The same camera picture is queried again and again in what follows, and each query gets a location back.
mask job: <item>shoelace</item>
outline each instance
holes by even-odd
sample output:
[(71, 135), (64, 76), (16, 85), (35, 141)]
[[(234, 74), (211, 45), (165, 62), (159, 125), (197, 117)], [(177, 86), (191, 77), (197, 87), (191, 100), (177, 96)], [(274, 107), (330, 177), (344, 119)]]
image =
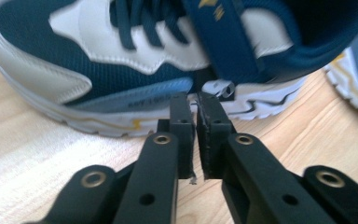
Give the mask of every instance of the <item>shoelace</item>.
[(156, 31), (156, 23), (165, 21), (175, 38), (187, 44), (177, 22), (185, 12), (177, 0), (114, 0), (110, 7), (113, 25), (118, 28), (121, 44), (126, 49), (136, 49), (132, 42), (131, 27), (142, 25), (149, 43), (163, 47)]

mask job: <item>wood grain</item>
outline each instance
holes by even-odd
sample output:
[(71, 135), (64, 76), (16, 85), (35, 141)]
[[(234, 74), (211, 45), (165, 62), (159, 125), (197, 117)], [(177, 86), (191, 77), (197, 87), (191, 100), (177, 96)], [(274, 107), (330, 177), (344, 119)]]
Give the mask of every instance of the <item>wood grain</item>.
[[(275, 117), (235, 120), (241, 133), (259, 137), (292, 172), (311, 165), (337, 168), (358, 182), (358, 111), (318, 71), (295, 102)], [(0, 223), (42, 218), (79, 169), (101, 164), (120, 170), (135, 161), (143, 137), (107, 138), (80, 133), (28, 106), (0, 74)], [(179, 183), (177, 223), (232, 223), (220, 181)]]

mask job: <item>bolt hole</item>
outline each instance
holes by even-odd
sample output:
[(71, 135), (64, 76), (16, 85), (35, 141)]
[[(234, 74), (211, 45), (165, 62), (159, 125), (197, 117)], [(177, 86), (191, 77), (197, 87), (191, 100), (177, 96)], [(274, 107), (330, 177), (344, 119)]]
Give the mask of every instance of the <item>bolt hole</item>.
[(343, 188), (345, 182), (341, 177), (327, 171), (319, 171), (316, 173), (316, 178), (325, 185), (332, 188)]
[(298, 199), (293, 196), (293, 195), (290, 195), (290, 194), (285, 194), (282, 196), (282, 199), (284, 202), (286, 202), (287, 204), (290, 204), (290, 205), (298, 205)]
[(100, 186), (106, 180), (106, 174), (99, 171), (90, 172), (83, 176), (81, 184), (83, 187), (91, 189)]
[(251, 145), (254, 140), (251, 137), (240, 135), (236, 138), (237, 142), (243, 145)]
[(145, 206), (148, 206), (152, 203), (154, 203), (155, 201), (155, 196), (153, 194), (144, 194), (141, 196), (141, 198), (139, 199), (139, 203), (141, 205), (145, 205)]
[(164, 145), (171, 142), (171, 138), (167, 135), (159, 135), (154, 138), (154, 142), (159, 145)]

